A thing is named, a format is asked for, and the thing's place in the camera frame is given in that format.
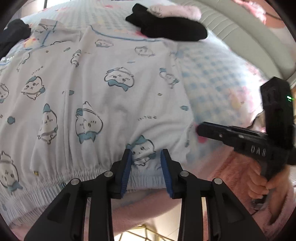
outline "gold wire rack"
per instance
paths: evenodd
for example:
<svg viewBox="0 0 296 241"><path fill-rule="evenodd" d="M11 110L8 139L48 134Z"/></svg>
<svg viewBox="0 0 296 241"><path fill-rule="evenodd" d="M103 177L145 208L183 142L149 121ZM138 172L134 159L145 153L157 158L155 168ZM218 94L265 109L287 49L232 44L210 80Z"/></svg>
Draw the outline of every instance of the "gold wire rack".
<svg viewBox="0 0 296 241"><path fill-rule="evenodd" d="M132 232L133 230L136 230L136 229L144 229L145 237L143 237L143 236L141 236L141 235L139 235L139 234L135 234L135 233ZM151 228L148 228L147 225L145 225L145 224L143 224L143 225L141 225L141 226L134 227L134 228L132 228L132 229L130 229L129 231L126 231L126 232L127 232L127 233L130 233L130 234L133 234L133 235L135 235L135 236L137 236L137 237L139 237L139 238L142 238L142 239L144 239L145 241L154 241L154 240L151 240L151 239L148 238L148 232L151 232L151 233L153 233L153 234L156 236L156 241L162 241L162 240L164 240L164 241L174 241L173 239L169 239L169 238L164 237L164 236L162 236L161 234L159 234L159 233L153 231ZM121 238L122 238L122 235L123 235L123 234L124 234L124 233L121 233L121 234L120 234L120 238L119 238L118 241L121 241Z"/></svg>

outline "padded headboard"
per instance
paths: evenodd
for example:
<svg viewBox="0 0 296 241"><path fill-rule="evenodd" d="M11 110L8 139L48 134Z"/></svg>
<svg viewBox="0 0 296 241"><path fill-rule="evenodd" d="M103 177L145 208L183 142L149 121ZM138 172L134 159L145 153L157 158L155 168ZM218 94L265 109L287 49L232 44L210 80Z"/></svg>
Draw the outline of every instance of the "padded headboard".
<svg viewBox="0 0 296 241"><path fill-rule="evenodd" d="M286 80L295 72L295 62L286 46L257 18L233 1L173 1L199 7L202 12L200 22L268 78L277 76Z"/></svg>

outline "finger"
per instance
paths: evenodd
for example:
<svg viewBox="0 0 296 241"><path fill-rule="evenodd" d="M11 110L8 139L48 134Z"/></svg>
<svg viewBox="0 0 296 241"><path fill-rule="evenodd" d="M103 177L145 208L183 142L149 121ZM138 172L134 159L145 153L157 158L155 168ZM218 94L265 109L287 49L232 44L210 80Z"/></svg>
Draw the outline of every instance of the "finger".
<svg viewBox="0 0 296 241"><path fill-rule="evenodd" d="M252 190L248 190L248 195L252 199L261 199L261 198L263 198L263 195L257 194L255 192L253 192Z"/></svg>
<svg viewBox="0 0 296 241"><path fill-rule="evenodd" d="M256 162L255 160L253 160L251 163L250 163L250 167L253 169L253 171L255 173L257 173L258 175L260 175L261 173L261 166L258 162Z"/></svg>
<svg viewBox="0 0 296 241"><path fill-rule="evenodd" d="M271 178L268 183L265 185L267 189L273 189L279 187L281 184L285 184L289 179L290 167L288 165L285 168Z"/></svg>
<svg viewBox="0 0 296 241"><path fill-rule="evenodd" d="M252 168L248 169L248 176L252 182L258 186L265 186L267 184L267 179L258 175Z"/></svg>
<svg viewBox="0 0 296 241"><path fill-rule="evenodd" d="M269 190L266 189L265 186L259 186L252 182L252 180L247 181L247 185L254 193L259 195L267 195L269 193Z"/></svg>

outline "silver screw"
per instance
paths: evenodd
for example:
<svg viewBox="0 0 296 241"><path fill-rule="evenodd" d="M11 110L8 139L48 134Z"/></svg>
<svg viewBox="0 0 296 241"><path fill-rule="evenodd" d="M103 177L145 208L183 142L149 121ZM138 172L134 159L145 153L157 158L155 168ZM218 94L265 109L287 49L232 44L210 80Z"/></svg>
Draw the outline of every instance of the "silver screw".
<svg viewBox="0 0 296 241"><path fill-rule="evenodd" d="M222 180L220 179L220 178L215 178L214 179L214 183L216 183L216 184L218 184L218 185L220 185L220 184L222 184Z"/></svg>
<svg viewBox="0 0 296 241"><path fill-rule="evenodd" d="M182 177L187 177L187 176L189 176L189 172L188 171L182 171L182 172L180 172L180 175Z"/></svg>
<svg viewBox="0 0 296 241"><path fill-rule="evenodd" d="M74 186L77 185L78 183L79 183L79 179L77 179L77 178L74 178L71 180L71 184Z"/></svg>
<svg viewBox="0 0 296 241"><path fill-rule="evenodd" d="M111 171L106 171L106 172L104 173L104 176L105 176L105 177L111 177L111 176L113 176L113 172L111 172Z"/></svg>

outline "human hand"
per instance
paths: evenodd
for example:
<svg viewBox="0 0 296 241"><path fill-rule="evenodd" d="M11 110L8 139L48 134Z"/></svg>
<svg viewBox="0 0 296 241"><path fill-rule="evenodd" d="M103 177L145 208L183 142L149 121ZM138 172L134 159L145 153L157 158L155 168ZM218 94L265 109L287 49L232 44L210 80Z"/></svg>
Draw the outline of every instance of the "human hand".
<svg viewBox="0 0 296 241"><path fill-rule="evenodd" d="M286 194L289 189L290 180L289 165L285 165L284 169L272 177L269 181L261 176L261 166L255 160L252 160L248 167L248 195L252 199L261 199L263 195L267 195L269 190L274 189L270 201L269 210L271 212L271 223L273 223L281 213Z"/></svg>

